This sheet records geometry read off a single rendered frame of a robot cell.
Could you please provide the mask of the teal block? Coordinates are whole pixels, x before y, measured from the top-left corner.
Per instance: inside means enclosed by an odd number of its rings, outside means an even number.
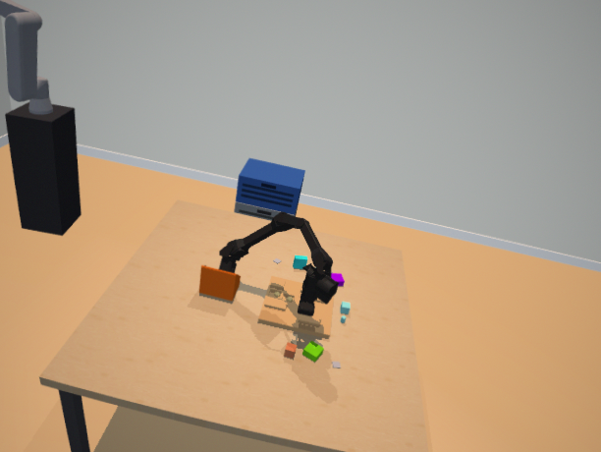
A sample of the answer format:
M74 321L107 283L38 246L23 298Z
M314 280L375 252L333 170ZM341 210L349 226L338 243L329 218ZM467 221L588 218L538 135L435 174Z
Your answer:
M303 269L307 264L307 256L295 255L293 268Z

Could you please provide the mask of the purple block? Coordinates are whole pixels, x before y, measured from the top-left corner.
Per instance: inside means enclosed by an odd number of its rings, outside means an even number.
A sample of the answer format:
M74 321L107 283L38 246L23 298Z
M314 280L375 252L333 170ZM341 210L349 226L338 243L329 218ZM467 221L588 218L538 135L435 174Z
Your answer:
M339 283L338 286L344 286L345 281L341 273L332 273L332 279Z

